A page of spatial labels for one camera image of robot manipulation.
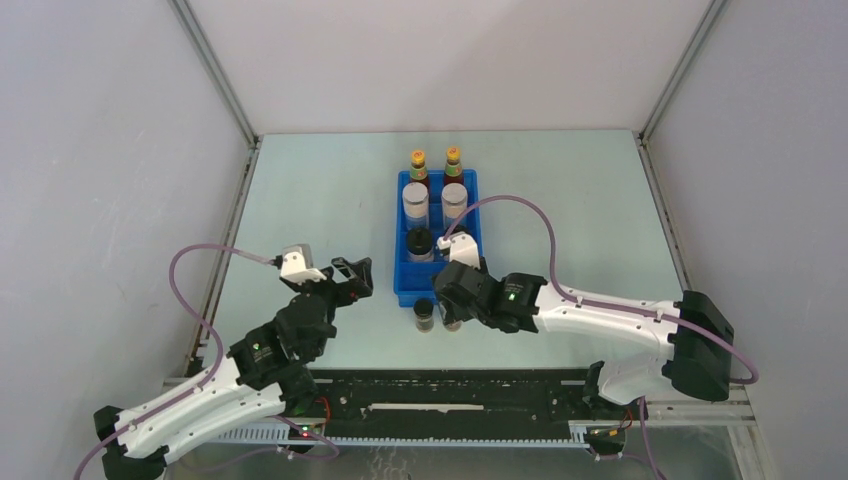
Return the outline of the small pepper jar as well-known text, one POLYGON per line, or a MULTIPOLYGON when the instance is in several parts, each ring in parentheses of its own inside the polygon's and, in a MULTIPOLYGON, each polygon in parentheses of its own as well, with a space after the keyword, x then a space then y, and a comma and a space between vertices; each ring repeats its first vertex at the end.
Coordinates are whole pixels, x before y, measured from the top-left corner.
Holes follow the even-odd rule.
POLYGON ((434 305, 430 299, 420 298, 413 305, 416 328, 422 332, 430 332, 434 327, 434 305))
POLYGON ((463 325, 463 321, 461 320, 444 320, 443 326, 449 332, 458 331, 463 325))

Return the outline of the white spice jar black lid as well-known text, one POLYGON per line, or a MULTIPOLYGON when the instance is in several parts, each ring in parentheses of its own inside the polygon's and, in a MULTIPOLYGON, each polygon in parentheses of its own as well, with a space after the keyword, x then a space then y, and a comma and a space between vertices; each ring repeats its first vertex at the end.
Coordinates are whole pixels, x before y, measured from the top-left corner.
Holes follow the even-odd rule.
POLYGON ((410 262, 431 262, 434 258, 434 240, 431 231, 425 227, 410 229, 405 237, 407 259, 410 262))
POLYGON ((451 233, 451 237, 457 235, 467 235, 470 236, 471 232, 465 225, 458 225, 451 233))

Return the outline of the clear jar silver lid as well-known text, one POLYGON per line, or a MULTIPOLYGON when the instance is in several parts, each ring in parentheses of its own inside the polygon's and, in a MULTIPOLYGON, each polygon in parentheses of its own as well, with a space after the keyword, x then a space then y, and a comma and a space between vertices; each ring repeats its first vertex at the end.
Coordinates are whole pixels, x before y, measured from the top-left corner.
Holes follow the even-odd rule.
POLYGON ((468 206, 468 191, 461 183, 449 183, 441 192, 443 224, 448 228, 468 206))
POLYGON ((429 190, 419 182, 411 182, 402 190, 402 206, 408 229, 429 227, 429 190))

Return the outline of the red sauce bottle yellow cap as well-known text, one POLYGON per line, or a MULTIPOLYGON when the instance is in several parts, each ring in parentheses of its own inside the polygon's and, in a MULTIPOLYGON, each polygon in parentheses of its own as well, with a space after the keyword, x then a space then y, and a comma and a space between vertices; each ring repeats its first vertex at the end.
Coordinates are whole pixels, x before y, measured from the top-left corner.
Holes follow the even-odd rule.
POLYGON ((461 149, 458 146, 450 146, 446 150, 446 162, 443 173, 443 183, 463 184, 464 170, 461 163, 461 149))

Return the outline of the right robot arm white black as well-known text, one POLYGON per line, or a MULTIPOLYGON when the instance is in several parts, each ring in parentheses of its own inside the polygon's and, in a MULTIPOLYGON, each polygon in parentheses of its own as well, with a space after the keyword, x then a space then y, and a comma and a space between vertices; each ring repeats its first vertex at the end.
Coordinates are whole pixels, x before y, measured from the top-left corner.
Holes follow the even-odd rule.
POLYGON ((639 301, 575 291, 524 273, 497 280, 457 261, 432 284, 451 323, 477 320, 504 333, 582 334, 640 346, 626 360, 590 366, 581 402, 593 417, 668 390, 708 402, 730 395, 735 332, 702 292, 686 290, 677 302, 639 301))

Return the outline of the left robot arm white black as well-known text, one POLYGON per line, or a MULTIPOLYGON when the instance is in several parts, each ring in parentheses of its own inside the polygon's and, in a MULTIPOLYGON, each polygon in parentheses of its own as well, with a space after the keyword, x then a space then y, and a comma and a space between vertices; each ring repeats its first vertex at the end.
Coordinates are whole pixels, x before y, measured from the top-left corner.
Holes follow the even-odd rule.
POLYGON ((257 261, 276 267, 294 297, 166 393, 137 407, 98 410, 106 478, 159 479, 168 465, 222 433, 267 416, 312 411, 319 389, 308 365, 336 336, 337 310, 372 295, 372 261, 336 257, 318 269, 305 244, 257 261))

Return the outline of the blue compartment tray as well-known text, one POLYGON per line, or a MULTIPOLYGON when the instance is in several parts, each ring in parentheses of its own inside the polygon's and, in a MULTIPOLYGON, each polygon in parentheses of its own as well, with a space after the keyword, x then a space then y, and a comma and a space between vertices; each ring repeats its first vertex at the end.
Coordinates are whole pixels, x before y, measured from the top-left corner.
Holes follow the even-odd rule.
MULTIPOLYGON (((394 293, 398 298, 398 304, 402 308, 411 308, 419 298, 429 298, 433 303, 436 303, 432 277, 447 265, 447 262, 436 247, 436 238, 444 235, 445 230, 448 228, 443 223, 441 204, 444 174, 442 171, 436 170, 429 170, 428 172, 428 178, 430 180, 429 225, 433 236, 433 242, 431 242, 433 248, 431 251, 434 254, 434 258, 426 262, 413 262, 409 257, 409 251, 406 246, 406 236, 409 227, 406 224, 402 194, 403 189, 409 183, 410 174, 409 171, 401 171, 398 174, 393 287, 394 293)), ((469 169, 464 171, 464 176, 464 185, 468 191, 468 204, 470 205, 480 200, 477 182, 478 175, 476 170, 469 169)), ((470 212, 459 226, 471 234, 478 245, 481 256, 484 256, 483 231, 479 210, 470 212)))

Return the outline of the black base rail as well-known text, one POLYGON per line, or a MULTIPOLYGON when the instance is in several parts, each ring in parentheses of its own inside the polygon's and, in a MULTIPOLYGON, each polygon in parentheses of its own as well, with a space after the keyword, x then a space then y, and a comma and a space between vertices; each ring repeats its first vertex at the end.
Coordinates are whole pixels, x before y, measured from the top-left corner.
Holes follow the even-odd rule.
POLYGON ((330 370, 311 372, 316 393, 284 410, 312 418, 334 439, 377 441, 567 441, 584 423, 629 425, 589 386, 589 370, 330 370))

